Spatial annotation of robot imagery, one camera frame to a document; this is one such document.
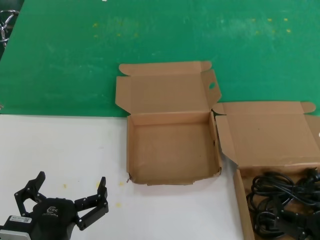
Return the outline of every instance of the black cable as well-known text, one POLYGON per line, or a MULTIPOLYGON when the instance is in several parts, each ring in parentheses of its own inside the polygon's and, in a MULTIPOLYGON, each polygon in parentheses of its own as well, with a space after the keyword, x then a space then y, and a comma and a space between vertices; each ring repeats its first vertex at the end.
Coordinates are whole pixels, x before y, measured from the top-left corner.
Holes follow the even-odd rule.
POLYGON ((296 183, 280 172, 266 172, 252 180, 251 193, 246 196, 248 209, 253 215, 253 229, 264 239, 275 239, 285 235, 275 227, 274 197, 277 196, 285 207, 293 199, 320 210, 320 184, 317 178, 303 177, 296 183), (254 198, 260 196, 261 201, 255 204, 254 198))

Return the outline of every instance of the sticker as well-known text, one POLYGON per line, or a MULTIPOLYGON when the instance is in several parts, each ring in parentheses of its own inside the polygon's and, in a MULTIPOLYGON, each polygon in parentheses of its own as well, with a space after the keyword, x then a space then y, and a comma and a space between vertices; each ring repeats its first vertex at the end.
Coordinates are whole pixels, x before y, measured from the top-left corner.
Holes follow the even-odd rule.
POLYGON ((24 217, 24 216, 11 216, 9 220, 13 221, 13 222, 29 224, 29 223, 31 223, 32 218, 24 217))

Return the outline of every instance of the open cardboard box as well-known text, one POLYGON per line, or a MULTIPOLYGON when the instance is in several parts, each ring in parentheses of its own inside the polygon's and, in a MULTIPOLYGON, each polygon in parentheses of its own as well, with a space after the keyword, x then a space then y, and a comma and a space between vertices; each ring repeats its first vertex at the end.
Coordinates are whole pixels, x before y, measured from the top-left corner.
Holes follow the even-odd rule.
POLYGON ((209 61, 121 64, 115 103, 127 118, 127 171, 136 184, 188 185, 222 168, 211 109, 221 97, 209 61))
POLYGON ((233 180, 244 239, 261 240, 254 234, 246 200, 255 176, 277 171, 294 180, 305 169, 320 167, 320 117, 307 114, 315 109, 311 102, 272 101, 213 107, 221 114, 215 120, 222 152, 238 166, 233 180))

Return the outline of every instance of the white table surface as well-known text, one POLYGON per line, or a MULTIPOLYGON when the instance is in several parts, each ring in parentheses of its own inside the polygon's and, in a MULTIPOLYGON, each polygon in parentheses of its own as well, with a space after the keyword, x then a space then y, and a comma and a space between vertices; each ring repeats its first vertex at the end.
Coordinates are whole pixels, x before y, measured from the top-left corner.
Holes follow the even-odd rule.
POLYGON ((106 177, 109 213, 71 240, 244 239, 228 163, 193 185, 126 183, 126 131, 124 118, 0 115, 0 225, 19 216, 14 193, 44 171, 47 198, 94 195, 106 177))

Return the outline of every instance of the black robotic gripper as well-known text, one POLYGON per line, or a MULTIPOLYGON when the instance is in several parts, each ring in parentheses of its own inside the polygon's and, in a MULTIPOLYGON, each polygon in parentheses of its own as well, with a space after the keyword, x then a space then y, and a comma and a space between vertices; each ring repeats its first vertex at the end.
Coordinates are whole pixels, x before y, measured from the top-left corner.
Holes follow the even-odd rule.
POLYGON ((1 240, 69 240, 75 225, 83 231, 109 211, 105 177, 101 178, 96 195, 74 202, 46 198, 39 193, 45 179, 41 171, 14 194, 21 216, 9 216, 4 226, 0 226, 1 240), (27 212, 24 206, 27 199, 37 203, 32 212, 27 212), (91 208, 83 217, 78 216, 78 212, 91 208))

